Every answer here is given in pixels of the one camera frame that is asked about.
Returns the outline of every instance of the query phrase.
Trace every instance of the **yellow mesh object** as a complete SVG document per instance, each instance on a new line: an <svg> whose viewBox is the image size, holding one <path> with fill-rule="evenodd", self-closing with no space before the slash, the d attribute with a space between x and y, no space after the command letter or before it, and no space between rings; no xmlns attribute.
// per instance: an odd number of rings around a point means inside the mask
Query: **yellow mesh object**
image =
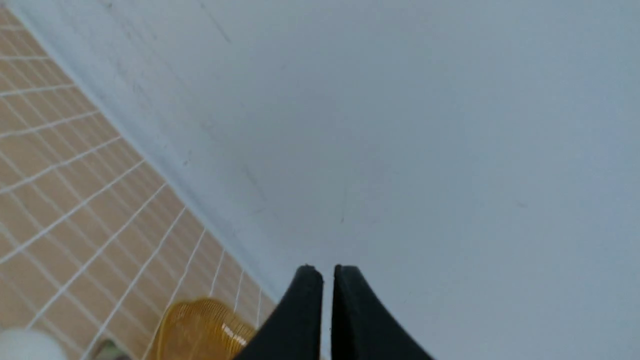
<svg viewBox="0 0 640 360"><path fill-rule="evenodd" d="M156 360L227 360L255 335L255 329L214 299L173 304L157 333Z"/></svg>

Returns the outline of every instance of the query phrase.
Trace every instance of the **white grout line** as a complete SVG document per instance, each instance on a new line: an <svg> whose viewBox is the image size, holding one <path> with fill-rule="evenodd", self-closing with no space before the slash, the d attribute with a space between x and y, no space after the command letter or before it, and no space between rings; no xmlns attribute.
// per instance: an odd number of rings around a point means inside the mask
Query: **white grout line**
<svg viewBox="0 0 640 360"><path fill-rule="evenodd" d="M156 191L156 194L158 192L160 192L160 190L162 190L162 188L164 188L164 185L160 186L160 189L158 189ZM148 201L151 201L156 195L154 194L154 196L151 196L151 198L149 198ZM115 234L111 235L111 237L104 243L102 244L102 246L100 246L98 248L98 250L93 254L93 256L80 268L80 270L78 272L76 272L71 279L69 279L62 288L60 288L60 290L58 290L58 292L51 298L49 299L49 301L45 304L45 306L42 307L41 310L39 310L39 312L36 314L36 316L34 317L34 319L31 321L30 325L32 325L34 322L36 322L36 320L38 320L38 318L40 316L42 316L42 314L44 314L45 311L47 311L47 308L49 306L51 306L51 304L53 304L53 302L64 292L67 290L67 288L69 287L69 285L71 285L71 283L73 282L73 280L75 280L76 278L78 278L80 275L82 275L84 273L84 271L89 267L89 265L91 265L91 263L93 263L93 260L97 259L98 256L100 256L100 254L102 253L102 251L122 232L122 230L124 230L132 221L133 219L138 215L138 213L140 211L142 211L142 209L147 205L147 203L143 204L142 207L135 213L132 215L132 217L130 219L128 219L128 221L120 228L120 230L118 230Z"/></svg>
<svg viewBox="0 0 640 360"><path fill-rule="evenodd" d="M39 74L39 73L38 73L38 72L37 72L37 71L36 71L36 70L35 70L35 69L30 65L30 64L29 64L28 66L31 68L31 70L32 70L32 71L33 71L33 72L34 72L34 73L35 73L35 74L36 74L36 75L37 75L37 76L38 76L38 77L39 77L39 78L40 78L44 83L47 83L46 79L45 79L45 78L43 78L43 77L42 77L42 75L41 75L41 74ZM31 80L30 80L30 79L26 78L26 77L22 74L22 72L20 71L20 69L16 69L16 68L15 68L15 66L13 66L13 64L12 64L12 68L13 68L16 72L18 72L19 74L21 74L21 76L24 78L24 80L25 80L25 81L27 81L27 83L29 83L31 86L33 86L34 88L36 88L35 84L33 84L33 83L31 82ZM52 72L48 67L47 67L47 71L49 71L49 74L51 74L52 76L55 76L56 78L58 78L58 77L57 77L57 75L56 75L56 74L54 74L54 73L53 73L53 72ZM71 105L69 105L69 103L67 102L67 100L66 100L64 97L61 97L61 96L60 96L59 94L57 94L57 93L54 93L54 94L55 94L55 96L58 98L58 100L59 100L61 103L63 103L63 104L67 107L67 110L70 110L71 112L74 112L74 111L75 111L75 109L73 109L73 108L72 108L72 106L71 106ZM25 101L26 101L26 102L27 102L27 104L28 104L28 105L33 109L33 111L35 111L35 112L36 112L36 114L37 114L37 115L39 115L39 116L40 116L44 121L46 121L46 120L47 120L47 119L46 119L46 117L45 117L45 116L43 116L43 115L40 113L40 110L39 110L38 108L36 108L33 104L31 104L31 102L30 102L30 101L28 101L27 99L25 99ZM51 108L52 108L52 109L53 109L53 110L54 110L54 111L59 115L59 116L61 116L61 117L63 116L63 114L62 114L62 113L60 113L60 111L59 111L59 109L58 109L58 107L57 107L57 106L55 106L55 105L51 104L51 103L49 102L49 100L48 100L48 99L46 99L46 98L44 98L44 101L45 101L45 102L46 102L46 103L47 103L47 104L48 104L48 105L49 105L49 106L50 106L50 107L51 107ZM20 119L21 119L21 121L22 121L23 123L25 123L25 125L27 125L27 126L28 126L28 123L27 123L24 119L22 119L21 115L20 115L19 113L17 113L17 112L13 109L13 106L11 106L11 104L9 104L9 103L7 103L7 105L8 105L8 106L9 106L9 108L12 110L12 112L13 112L13 113L18 117L18 118L20 118ZM73 131L73 132L78 136L78 138L79 138L79 139L80 139L80 140L81 140L85 145L89 146L89 148L90 148L91 150L97 150L97 148L95 148L92 144L90 144L89 142L87 142L87 141L84 139L83 134L78 133L78 132L77 132L77 130L76 130L74 127L71 127L71 130L72 130L72 131ZM74 147L73 147L73 146L72 146L72 145L67 141L67 139L66 139L64 136L61 136L61 135L60 135L60 133L58 132L58 130L57 130L57 129L53 128L53 129L52 129L52 131L53 131L53 133L55 133L55 134L58 136L59 140L61 140L63 143L65 143L65 144L67 145L67 147L69 147L69 149L75 150L75 149L74 149ZM48 143L47 143L47 142L42 138L42 136L40 136L40 134L36 133L36 135L37 135L37 136L41 139L41 141L43 141L43 143L44 143L44 144L49 148L49 150L52 152L52 154L54 154L54 155L58 155L58 156L57 156L58 158L63 158L63 156L60 156L60 154L58 154L58 153L55 151L55 149L53 149L53 148L52 148L52 147L51 147L51 146L50 146L50 145L49 145L49 144L48 144ZM102 158L102 156L101 156L98 152L96 152L96 153L95 153L95 155L96 155L96 157L100 160L100 162L102 162L102 164L103 164L103 165L104 165L104 166L105 166L105 167L106 167L106 168L107 168L107 169L108 169L112 174L115 174L115 175L117 176L117 172L115 172L115 171L114 171L114 170L113 170L113 169L108 165L108 163L107 163L106 161L104 161L104 159ZM89 171L90 171L93 175L95 175L95 177L96 177L97 179L100 179L100 180L101 180L100 175L96 174L96 173L93 171L93 169L92 169L91 167L88 167L88 168L89 168ZM76 191L74 190L74 187L73 187L73 186L70 186L70 185L68 184L67 180L66 180L63 176L60 176L60 178L61 178L61 179L62 179L62 181L67 185L67 187L69 188L69 190L70 190L70 191L71 191L71 192L76 196L76 198L78 198L78 199L82 199L82 197L81 197L81 196L79 196L79 195L76 193ZM118 196L118 194L117 194L117 193L114 193L114 194L116 195L116 197L118 198L118 200L120 200L120 202L121 202L122 204L124 204L123 200ZM130 211L132 211L132 209L131 209L129 206L127 206L126 204L124 204L124 205L125 205L125 207L126 207L127 209L129 209ZM89 212L93 215L93 217L97 219L98 223L100 224L100 226L101 226L104 230L106 230L107 232L111 232L111 230L109 229L109 227L104 223L104 221L102 221L101 217L98 217L98 216L95 214L95 212L93 211L93 209L88 208L88 210L89 210ZM140 233L140 229L138 228L137 224L136 224L136 230ZM151 246L151 248L153 249L153 244L148 240L148 238L147 238L144 234L142 234L142 236L144 237L144 239L147 241L147 243L148 243L148 244ZM125 248L125 247L124 247L120 242L116 242L116 246L120 247L120 248L123 250L123 252L125 253L125 255L126 255L126 256L127 256L127 257L128 257L128 258L129 258L129 259L130 259L130 260L131 260L131 261L136 265L136 266L140 266L140 265L141 265L141 264L139 264L139 263L138 263L138 260L137 260L137 259L136 259L136 258L135 258L135 257L134 257L130 252L129 252L129 251L127 251L127 249L126 249L126 248ZM170 267L169 267L169 266L167 266L167 264L166 264L166 262L164 261L164 259L163 259L163 258L160 258L160 261L163 263L163 265L164 265L165 267L169 268L168 270L169 270L169 272L171 273L171 272L172 272L172 270L170 269ZM165 292L165 288L164 288L164 286L162 286L162 285L161 285L161 283L160 283L160 282L159 282L159 281L158 281L158 280L157 280L157 279L156 279L152 274L148 274L148 277L150 278L150 280L151 280L151 281L152 281L152 282L153 282L153 283L154 283L154 284L155 284L155 285L156 285L160 290L162 290L164 293L166 293L166 292ZM142 296L141 298L142 298L142 299L147 303L147 305L149 305L149 306L153 307L156 311L159 311L159 310L156 308L156 306L155 306L155 305L153 305L153 303L151 303L151 301L149 301L149 299L148 299L146 296Z"/></svg>
<svg viewBox="0 0 640 360"><path fill-rule="evenodd" d="M73 213L75 213L78 209L82 208L83 206L87 205L91 200L93 200L94 197L100 195L102 192L104 192L105 190L107 190L111 185L115 184L117 181L119 181L122 177L126 176L130 171L132 171L133 169L137 168L138 166L140 166L140 164L142 164L144 162L144 160L142 160L141 162L139 162L136 166L132 167L131 169L127 170L124 174L122 174L121 176L119 176L118 178L114 179L112 182L110 182L109 184L107 184L107 186L103 187L102 189L100 189L99 191L97 191L96 193L94 193L93 195L89 196L88 198L86 198L85 200L83 200L80 204L76 205L73 209L71 209L71 211L69 211L67 214L65 214L63 217L57 219L56 221L54 221L51 225L47 226L46 228L42 229L40 232L38 232L37 234L35 234L32 238L30 238L29 240L25 241L24 243L22 243L20 246L14 248L13 250L9 251L9 253L5 254L3 257L0 258L0 265L2 265L3 263L5 263L7 260L9 260L11 257L13 257L14 255L16 255L18 252L24 250L26 247L28 247L29 245L31 245L31 243L33 243L34 241L36 241L37 239L39 239L39 237L41 237L42 235L48 233L51 229L53 229L53 227L55 227L56 225L58 225L59 223L61 223L62 221L66 220L67 217Z"/></svg>
<svg viewBox="0 0 640 360"><path fill-rule="evenodd" d="M166 313L167 309L169 309L171 304L173 304L173 300L175 298L175 295L178 294L178 289L182 285L182 282L184 281L184 278L187 276L187 273L189 272L189 267L191 266L191 261L193 260L193 256L195 256L196 251L200 247L200 243L202 242L202 238L204 237L204 234L206 232L207 232L207 229L204 228L203 231L202 231L202 235L200 235L200 239L198 239L198 243L196 244L195 249L193 249L193 252L191 253L191 256L189 257L189 261L187 262L187 265L184 267L184 272L182 273L182 276L180 277L180 280L178 280L178 285L175 286L175 289L173 290L173 293L171 294L171 297L169 298L169 302L167 303L166 307L164 308L165 313ZM160 328L160 324L161 323L162 323L162 319L158 322L158 324L156 326L156 329L154 331L154 334L157 334L158 328ZM147 349L145 350L145 353L142 355L141 359L146 359L147 358L147 355L148 355L149 351L151 350L151 347L153 346L153 344L154 344L154 339L151 339L151 341L147 345Z"/></svg>
<svg viewBox="0 0 640 360"><path fill-rule="evenodd" d="M71 263L73 263L76 267L81 268L82 267L82 261L78 260L78 258L73 255L71 253L71 251L69 251L69 249L62 245L60 243L60 241L58 241L58 239L56 239L55 236L51 235L51 234L47 234L48 239L60 250L62 251L65 256L67 257L67 259L69 261L71 261ZM92 283L102 294L104 294L104 296L111 301L112 303L116 303L118 302L116 300L116 298L114 298L113 294L107 289L105 288L100 281L98 281L96 278L93 277L93 275L89 274L89 272L85 272L84 276L89 280L90 283ZM126 316L131 322L133 322L138 328L140 328L142 331L147 331L147 328L142 325L142 323L140 323L140 321L133 316L126 308L122 308L122 313L124 316Z"/></svg>
<svg viewBox="0 0 640 360"><path fill-rule="evenodd" d="M34 107L34 106L29 102L29 101L27 101L27 103L28 103L28 104L29 104L29 105L34 109L34 111L35 111L38 115L40 115L43 119L45 118L44 116L42 116L42 114L39 112L39 110L38 110L38 109L36 109L36 108L35 108L35 107ZM56 113L58 113L58 115L62 115L62 114L57 110L57 108L56 108L55 106L53 106L51 103L49 103L49 105L51 105L51 106L52 106L52 108L56 111ZM27 122L22 118L22 116L21 116L19 113L17 113L17 112L13 109L13 107L12 107L10 104L8 104L8 106L10 107L11 111L14 113L14 115L15 115L15 116L17 116L17 117L18 117L18 118L19 118L19 119L20 119L20 120L21 120L25 125L28 125L28 124L27 124ZM74 148L73 148L73 146L71 146L71 144L69 144L69 142L68 142L64 137L62 137L62 136L57 132L57 130L53 129L53 131L58 135L58 138L59 138L60 140L62 140L62 141L63 141L63 142L64 142L64 143L69 147L69 149L74 149ZM62 160L62 159L64 159L64 157L63 157L62 155L58 154L58 152L57 152L55 149L53 149L53 148L51 147L51 145L50 145L47 141L45 141L45 139L44 139L44 138L42 138L42 136L41 136L39 133L35 133L35 134L36 134L36 136L37 136L37 137L39 137L40 141L42 141L42 143L43 143L43 144L44 144L44 145L49 149L49 151L51 152L51 154L53 154L53 155L54 155L56 158L58 158L58 159L61 159L61 160ZM81 134L78 134L78 133L76 132L76 135L77 135L78 137L80 137L80 139L82 139L82 141L83 141L86 145L90 146L90 148L91 148L93 151L96 151L96 150L98 149L98 147L94 147L92 144L87 143L86 141L84 141L83 136L82 136ZM2 158L5 160L5 162L7 162L8 164L10 164L10 165L12 166L12 168L14 169L14 171L16 171L16 173L20 174L23 178L25 177L25 176L24 176L24 174L22 174L22 173L21 173L21 171L20 171L20 170L15 166L15 164L13 164L13 162L12 162L10 159L8 159L7 157L5 157L5 156L4 156L4 154L2 154L1 152L0 152L0 157L2 157ZM95 176L96 176L96 178L97 178L97 179L100 179L100 176L99 176L98 174L96 174L96 173L95 173L91 168L89 168L89 169L90 169L91 173L92 173L93 175L95 175ZM78 201L82 201L82 197L81 197L81 196L80 196L80 195L75 191L74 187L73 187L73 186L71 186L71 184L69 184L69 183L68 183L68 181L67 181L66 177L62 176L62 175L58 172L58 169L57 169L57 168L54 168L54 169L53 169L53 171L58 175L58 177L60 178L60 180L65 184L65 186L69 189L69 191L71 191L71 192L72 192L72 194L76 197L76 199L77 199ZM114 175L116 175L116 177L118 176L117 172L111 171L111 173L112 173L112 174L114 174ZM54 209L56 209L56 210L60 211L60 208L58 207L58 205L57 205L54 201L52 201L51 199L49 199L49 198L48 198L48 196L46 196L46 194L44 194L44 193L39 189L39 187L38 187L38 186L35 186L35 185L34 185L34 189L35 189L35 191L36 191L36 192L37 192L37 193L38 193L38 194L43 198L43 200L45 200L47 203L51 204L51 205L52 205L52 207L53 207ZM99 223L101 224L102 228L103 228L105 231L107 231L108 233L111 233L111 230L108 228L108 226L106 226L106 224L102 221L102 219L101 219L100 217L98 217L98 216L95 214L95 212L93 211L93 209L92 209L92 208L88 208L88 210L89 210L89 211L90 211L90 213L93 215L93 217L94 217L94 218L96 218L96 219L99 221ZM27 213L29 216L31 216L31 214L29 214L29 211L28 211L28 210L26 210L26 209L25 209L25 213ZM82 237L82 239L84 240L84 242L85 242L88 246L90 246L92 249L96 249L96 248L95 248L95 245L93 244L93 242L92 242L92 241L90 241L90 240L86 237L86 235L84 234L84 232L83 232L82 230L80 230L80 229L78 228L78 226L77 226L75 223L73 223L73 222L69 222L69 226L72 228L72 230L73 230L74 232L76 232L78 235L80 235L80 237ZM125 253L126 253L127 255L129 255L129 257L130 257L130 258L132 258L131 254L130 254L130 253L128 253L126 250L125 250ZM114 271L114 272L115 272L115 273L116 273L116 274L117 274L117 275L118 275L118 276L119 276L123 281L125 281L125 282L130 281L130 278L128 278L126 275L124 275L124 274L122 273L122 271L121 271L121 270L120 270L120 269L119 269L119 268L118 268L118 267L117 267L117 266L112 262L112 260L111 260L111 259L109 259L108 257L105 257L105 258L104 258L104 260L105 260L105 262L106 262L106 263L107 263L107 264L108 264L108 265L113 269L113 271ZM140 266L140 264L137 262L137 259L132 259L132 261L134 261L134 264L135 264L135 265ZM144 301L144 302L147 304L147 306L149 306L149 307L150 307L150 308L151 308L151 309L152 309L156 314L161 315L161 314L160 314L160 310L155 306L155 304L153 304L153 302L151 302L151 301L147 298L147 296L145 296L145 295L144 295L144 294L142 294L142 293L139 293L138 295L140 296L140 299L141 299L142 301Z"/></svg>
<svg viewBox="0 0 640 360"><path fill-rule="evenodd" d="M234 303L234 313L238 308L238 300L240 299L240 290L242 288L242 278L244 277L244 269L240 273L240 281L238 281L238 291L236 293L236 302Z"/></svg>
<svg viewBox="0 0 640 360"><path fill-rule="evenodd" d="M4 96L10 96L10 95L23 95L31 92L44 92L49 90L69 89L74 87L76 87L74 84L64 84L64 85L56 85L56 86L47 86L44 88L28 88L28 89L22 89L22 90L11 90L11 91L0 92L0 96L4 97Z"/></svg>
<svg viewBox="0 0 640 360"><path fill-rule="evenodd" d="M57 289L60 289L61 284L60 282L58 282L58 280L53 277L53 275L51 275L51 273L48 271L48 269L46 268L46 266L44 266L40 260L38 260L34 255L32 255L30 252L28 251L23 251L22 252L23 255L25 255L30 261L31 263L40 271L40 273L52 284L54 285ZM71 301L71 303L73 303L73 305L75 305L82 314L84 314L87 319L89 319L89 321L91 323L93 323L96 326L100 326L100 321L93 315L93 313L91 311L89 311L82 302L80 302L75 296L73 296L71 293L69 293L68 291L66 291L64 294L64 296L66 296L69 301ZM33 326L34 322L30 322L29 325L27 326L27 329L30 329ZM142 331L146 332L148 335L149 332L146 331L146 329L141 329Z"/></svg>
<svg viewBox="0 0 640 360"><path fill-rule="evenodd" d="M16 286L13 281L7 279L4 274L2 274L0 272L0 279L2 279L4 282L6 282L9 287L15 291L16 294L18 294L18 296L20 297L20 299L22 299L22 301L25 303L25 305L27 305L27 307L29 308L29 310L33 311L34 313L37 312L37 307L31 302L31 299L27 298L22 291L20 290L20 288L18 286ZM60 339L62 342L64 342L65 344L69 345L69 347L73 348L74 350L78 351L78 353L82 353L82 348L80 346L78 346L78 344L76 344L76 342L72 339L70 339L64 332L62 332L57 326L55 326L51 321L47 320L46 318L42 319L42 322L49 328L49 330L52 332L52 334L57 337L58 339Z"/></svg>
<svg viewBox="0 0 640 360"><path fill-rule="evenodd" d="M0 195L2 195L4 193L8 193L8 192L10 192L10 191L12 191L12 190L14 190L16 188L19 188L20 186L22 186L24 184L28 184L28 183L34 181L35 179L38 179L40 176L43 176L44 174L50 172L51 170L54 170L54 169L59 168L59 167L62 167L64 165L68 165L68 164L74 162L75 160L81 159L81 158L85 157L86 155L91 154L92 152L94 152L94 151L96 151L98 149L101 149L101 148L103 148L105 146L108 146L109 144L111 144L111 143L113 143L113 142L115 142L115 141L117 141L119 139L120 139L120 136L117 136L117 137L115 137L115 138L113 138L113 139L111 139L111 140L109 140L109 141L107 141L105 143L102 143L102 144L100 144L100 145L98 145L96 147L91 148L90 150L87 150L85 152L81 152L80 154L74 156L73 158L70 158L69 160L62 161L62 162L57 163L55 165L49 165L46 169L40 171L39 173L37 173L35 175L29 176L29 177L25 177L24 179L18 181L15 184L11 184L9 186L6 186L6 187L0 189Z"/></svg>
<svg viewBox="0 0 640 360"><path fill-rule="evenodd" d="M222 266L222 262L225 260L225 254L227 250L222 249L222 255L220 256L220 262L218 263L218 267L216 269L216 273L213 275L213 281L211 282L211 291L209 291L209 297L213 295L213 287L216 285L216 279L218 278L218 272L220 272L220 267Z"/></svg>
<svg viewBox="0 0 640 360"><path fill-rule="evenodd" d="M39 130L49 129L50 127L55 127L55 126L60 125L60 124L64 124L64 123L67 123L67 122L72 122L74 120L83 119L85 117L89 117L89 116L95 115L97 113L100 113L100 112L99 111L92 111L92 112L89 112L89 113L83 113L83 114L76 115L76 116L73 116L73 117L68 117L68 118L65 118L65 119L60 119L60 120L48 122L48 123L46 123L44 125L29 127L28 129L24 129L24 130L9 131L7 133L0 134L0 139L8 138L9 136L26 135L26 134L34 133L34 132L39 131Z"/></svg>
<svg viewBox="0 0 640 360"><path fill-rule="evenodd" d="M258 314L255 316L255 328L260 327L260 307L262 305L262 288L258 291Z"/></svg>
<svg viewBox="0 0 640 360"><path fill-rule="evenodd" d="M107 319L104 321L104 323L102 324L102 326L100 326L100 329L98 330L98 333L93 337L93 339L91 340L91 343L89 344L89 346L87 347L87 350L84 352L84 354L80 357L81 360L85 360L86 357L89 355L89 353L91 352L93 346L95 345L96 341L98 341L98 339L100 338L100 336L102 335L102 333L104 332L104 329L106 329L107 324L111 321L111 319L113 318L113 315L115 315L115 313L118 311L118 308L120 307L120 305L122 305L122 302L124 301L124 298L129 294L129 292L131 292L131 289L133 289L133 287L136 285L136 281L138 281L138 279L140 278L140 276L142 276L142 273L145 271L145 269L147 268L147 265L149 265L149 263L151 262L151 260L153 260L153 258L156 256L156 254L160 251L160 248L162 247L164 241L167 239L167 237L169 236L169 234L171 233L171 230L173 229L173 227L175 226L175 224L178 222L178 220L180 219L180 217L182 216L182 214L184 213L184 211L187 209L187 207L185 206L182 211L180 212L180 214L178 214L178 217L175 218L175 220L173 221L173 223L171 224L171 226L169 227L169 229L167 229L166 233L164 234L162 240L160 240L160 244L158 244L158 247L154 250L154 252L151 254L151 256L149 257L149 259L142 265L142 268L140 269L140 271L138 272L138 274L136 275L136 277L133 279L133 281L129 284L129 287L127 288L127 290L124 292L124 294L122 295L122 297L120 298L120 300L118 301L118 303L116 304L115 308L111 311L111 314L109 314L109 316L107 317Z"/></svg>

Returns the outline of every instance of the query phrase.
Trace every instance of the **white ball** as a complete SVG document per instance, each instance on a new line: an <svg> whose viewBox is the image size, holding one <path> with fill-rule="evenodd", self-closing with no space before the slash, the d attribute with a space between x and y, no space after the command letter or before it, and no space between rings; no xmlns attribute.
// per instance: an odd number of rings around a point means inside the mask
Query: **white ball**
<svg viewBox="0 0 640 360"><path fill-rule="evenodd" d="M67 360L65 351L49 335L24 329L0 332L0 360Z"/></svg>

